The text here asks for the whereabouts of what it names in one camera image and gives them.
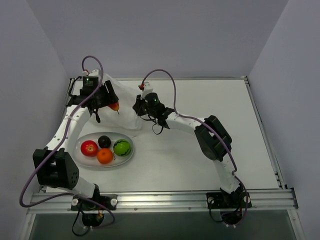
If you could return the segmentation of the white oval plate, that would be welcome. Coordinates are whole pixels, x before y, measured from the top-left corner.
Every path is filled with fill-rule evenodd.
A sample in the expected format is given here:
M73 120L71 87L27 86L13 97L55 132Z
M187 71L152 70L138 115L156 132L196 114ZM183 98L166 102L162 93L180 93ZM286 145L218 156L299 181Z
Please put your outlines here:
M87 168L111 168L126 163L134 154L131 138L118 132L95 132L81 136L73 160Z

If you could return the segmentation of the aluminium mounting rail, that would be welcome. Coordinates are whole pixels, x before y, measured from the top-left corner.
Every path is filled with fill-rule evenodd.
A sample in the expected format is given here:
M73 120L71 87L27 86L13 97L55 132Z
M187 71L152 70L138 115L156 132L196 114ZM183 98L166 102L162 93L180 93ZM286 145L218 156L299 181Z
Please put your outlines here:
M156 212L205 212L205 191L158 191L158 192L101 192L102 196L116 195L116 213ZM295 210L298 202L293 189L249 190L250 211ZM60 196L28 208L29 214L70 214L72 197Z

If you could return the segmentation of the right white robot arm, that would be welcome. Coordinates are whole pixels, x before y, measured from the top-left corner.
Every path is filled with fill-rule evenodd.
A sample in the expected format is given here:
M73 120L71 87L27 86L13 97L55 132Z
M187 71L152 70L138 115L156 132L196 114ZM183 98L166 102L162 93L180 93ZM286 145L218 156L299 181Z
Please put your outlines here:
M204 156L214 163L225 205L232 207L240 199L250 202L248 191L236 176L238 169L231 154L232 138L216 116L199 119L176 113L161 103L155 92L137 95L132 108L139 117L147 115L162 128L180 130L196 137Z

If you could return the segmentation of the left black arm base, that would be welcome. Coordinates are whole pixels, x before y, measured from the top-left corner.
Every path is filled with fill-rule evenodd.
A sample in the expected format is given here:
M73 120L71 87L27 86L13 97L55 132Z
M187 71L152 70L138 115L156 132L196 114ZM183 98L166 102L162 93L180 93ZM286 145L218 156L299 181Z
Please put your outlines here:
M94 194L93 198L79 195L72 197L71 209L82 214L82 223L85 227L102 228L115 223L113 211L118 204L116 195L102 196Z

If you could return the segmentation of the orange fake fruit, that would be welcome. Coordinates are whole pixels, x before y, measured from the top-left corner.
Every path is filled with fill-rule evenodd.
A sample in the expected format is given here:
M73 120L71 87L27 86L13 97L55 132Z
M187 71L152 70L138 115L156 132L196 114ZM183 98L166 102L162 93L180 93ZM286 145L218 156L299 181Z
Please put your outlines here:
M96 158L100 164L109 164L114 159L113 152L109 148L102 148L97 152Z

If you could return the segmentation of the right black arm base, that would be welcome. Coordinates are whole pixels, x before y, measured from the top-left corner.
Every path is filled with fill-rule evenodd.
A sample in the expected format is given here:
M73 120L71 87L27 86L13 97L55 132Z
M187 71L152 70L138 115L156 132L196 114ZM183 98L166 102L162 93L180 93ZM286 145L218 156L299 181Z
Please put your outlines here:
M210 218L226 227L238 226L252 207L249 193L241 191L231 195L222 192L206 193L207 207Z

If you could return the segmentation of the green fake fruit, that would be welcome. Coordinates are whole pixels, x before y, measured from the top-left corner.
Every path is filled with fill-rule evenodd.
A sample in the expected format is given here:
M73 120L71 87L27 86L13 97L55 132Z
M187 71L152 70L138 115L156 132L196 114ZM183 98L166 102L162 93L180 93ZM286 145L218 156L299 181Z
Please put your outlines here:
M131 144L126 139L118 139L113 144L113 152L120 157L127 156L131 152Z

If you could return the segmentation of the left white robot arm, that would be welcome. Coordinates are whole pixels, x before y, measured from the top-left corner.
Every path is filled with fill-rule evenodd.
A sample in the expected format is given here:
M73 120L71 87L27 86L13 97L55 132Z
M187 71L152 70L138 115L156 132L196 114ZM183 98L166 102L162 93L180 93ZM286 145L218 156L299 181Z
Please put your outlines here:
M97 185L80 177L72 158L78 137L84 125L98 110L118 102L110 80L96 74L82 77L79 95L72 95L66 104L63 120L52 140L43 148L36 149L32 159L40 185L57 188L83 196L83 204L90 210L100 206L101 197Z

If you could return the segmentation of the white plastic bag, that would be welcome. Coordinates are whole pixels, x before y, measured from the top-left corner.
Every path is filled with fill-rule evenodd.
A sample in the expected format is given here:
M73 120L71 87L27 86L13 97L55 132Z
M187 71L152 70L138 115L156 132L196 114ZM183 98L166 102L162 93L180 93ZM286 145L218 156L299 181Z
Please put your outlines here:
M138 90L124 85L122 81L116 80L107 73L103 75L103 80L111 81L113 89L119 98L119 113L116 113L110 107L100 108L98 110L100 124L106 127L123 128L131 131L140 130L142 120L133 110L136 96L139 94Z

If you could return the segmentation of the dark fake fruit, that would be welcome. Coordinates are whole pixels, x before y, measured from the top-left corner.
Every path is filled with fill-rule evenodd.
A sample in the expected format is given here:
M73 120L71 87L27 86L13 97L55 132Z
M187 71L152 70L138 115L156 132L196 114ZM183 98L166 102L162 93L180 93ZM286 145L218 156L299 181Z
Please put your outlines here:
M102 135L98 138L98 145L101 149L108 149L111 146L111 139L107 135Z

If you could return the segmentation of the red fake apple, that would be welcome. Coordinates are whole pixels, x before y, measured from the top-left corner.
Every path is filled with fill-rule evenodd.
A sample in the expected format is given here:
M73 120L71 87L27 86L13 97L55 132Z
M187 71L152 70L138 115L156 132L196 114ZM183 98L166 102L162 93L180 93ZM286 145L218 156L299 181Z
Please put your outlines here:
M95 157L99 147L93 140L86 140L81 144L80 151L86 157Z

